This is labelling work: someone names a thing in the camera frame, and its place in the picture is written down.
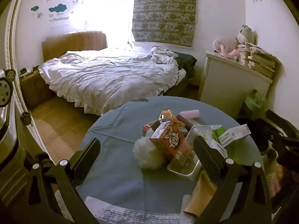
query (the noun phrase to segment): roller blind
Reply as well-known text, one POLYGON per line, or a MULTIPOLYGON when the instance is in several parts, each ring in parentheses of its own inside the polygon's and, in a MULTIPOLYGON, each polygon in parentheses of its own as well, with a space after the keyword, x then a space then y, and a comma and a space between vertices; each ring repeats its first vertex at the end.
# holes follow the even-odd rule
POLYGON ((191 47, 195 11, 196 0, 135 0, 134 40, 191 47))

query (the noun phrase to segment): bedside table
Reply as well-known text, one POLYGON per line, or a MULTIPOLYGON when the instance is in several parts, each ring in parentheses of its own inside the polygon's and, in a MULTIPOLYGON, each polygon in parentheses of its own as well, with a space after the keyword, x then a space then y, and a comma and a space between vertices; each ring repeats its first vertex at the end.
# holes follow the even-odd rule
POLYGON ((49 89, 49 85, 42 79, 38 71, 21 76, 20 86, 25 103, 30 110, 55 95, 55 92, 49 89))
POLYGON ((247 95, 254 89, 266 97, 272 80, 215 52, 206 52, 198 100, 236 118, 247 95))

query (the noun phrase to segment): round table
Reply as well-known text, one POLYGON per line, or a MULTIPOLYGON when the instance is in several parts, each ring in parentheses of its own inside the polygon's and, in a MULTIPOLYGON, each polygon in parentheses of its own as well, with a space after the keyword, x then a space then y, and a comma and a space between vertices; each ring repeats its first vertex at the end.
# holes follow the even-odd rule
MULTIPOLYGON (((181 179, 166 167, 141 170, 132 149, 142 136, 142 126, 156 120, 162 109, 175 115, 198 109, 202 125, 223 125, 229 129, 239 124, 222 111, 205 103, 179 97, 152 97, 140 102, 128 102, 111 110, 88 130, 80 149, 99 139, 101 152, 86 180, 77 191, 83 200, 87 196, 130 210, 149 213, 180 213, 183 196, 192 194, 196 181, 181 179)), ((263 161, 251 137, 238 144, 237 154, 245 165, 263 161)))

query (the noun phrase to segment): bed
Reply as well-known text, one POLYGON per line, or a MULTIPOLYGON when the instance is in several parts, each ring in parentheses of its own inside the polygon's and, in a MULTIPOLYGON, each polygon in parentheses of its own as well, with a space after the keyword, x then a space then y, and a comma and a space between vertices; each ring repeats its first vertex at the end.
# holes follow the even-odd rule
POLYGON ((196 59, 154 46, 150 53, 107 48, 101 31, 73 32, 42 42, 41 77, 58 96, 101 115, 126 102, 180 96, 196 59))

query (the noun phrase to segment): white duvet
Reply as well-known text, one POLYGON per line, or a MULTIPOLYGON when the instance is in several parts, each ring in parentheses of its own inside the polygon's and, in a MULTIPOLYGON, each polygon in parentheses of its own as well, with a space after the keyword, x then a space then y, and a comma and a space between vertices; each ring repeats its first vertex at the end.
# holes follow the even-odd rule
POLYGON ((153 47, 151 53, 121 49, 68 51, 40 66, 58 96, 101 115, 126 102, 158 96, 178 80, 178 55, 153 47))

